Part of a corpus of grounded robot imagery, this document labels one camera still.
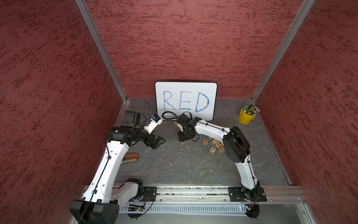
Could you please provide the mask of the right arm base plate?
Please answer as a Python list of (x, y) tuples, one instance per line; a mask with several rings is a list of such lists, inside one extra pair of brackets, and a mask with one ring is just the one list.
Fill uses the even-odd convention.
[(228, 187), (228, 195), (231, 202), (267, 202), (267, 197), (262, 187), (253, 190), (242, 187)]

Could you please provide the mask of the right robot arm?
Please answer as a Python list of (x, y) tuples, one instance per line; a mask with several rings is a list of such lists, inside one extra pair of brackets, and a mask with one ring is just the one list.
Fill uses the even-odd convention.
[(194, 141), (196, 137), (206, 135), (223, 144), (227, 157), (236, 164), (240, 174), (241, 197), (248, 202), (257, 202), (261, 186), (253, 171), (250, 143), (238, 127), (220, 127), (198, 117), (190, 118), (184, 113), (177, 118), (177, 124), (180, 142)]

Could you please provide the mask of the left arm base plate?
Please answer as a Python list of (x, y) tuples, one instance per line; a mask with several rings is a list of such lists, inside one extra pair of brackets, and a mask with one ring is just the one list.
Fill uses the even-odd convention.
[(155, 202), (157, 187), (144, 187), (141, 196), (134, 197), (130, 202)]

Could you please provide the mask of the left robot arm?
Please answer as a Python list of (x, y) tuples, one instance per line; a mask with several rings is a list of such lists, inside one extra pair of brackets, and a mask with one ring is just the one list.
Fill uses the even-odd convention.
[(128, 179), (118, 189), (118, 198), (112, 198), (112, 189), (120, 165), (130, 146), (143, 142), (157, 149), (165, 139), (153, 134), (162, 119), (153, 114), (149, 123), (140, 125), (140, 114), (125, 112), (125, 121), (120, 127), (112, 128), (106, 138), (106, 148), (96, 174), (80, 200), (74, 200), (70, 211), (80, 224), (114, 224), (120, 208), (129, 201), (147, 201), (143, 182)]

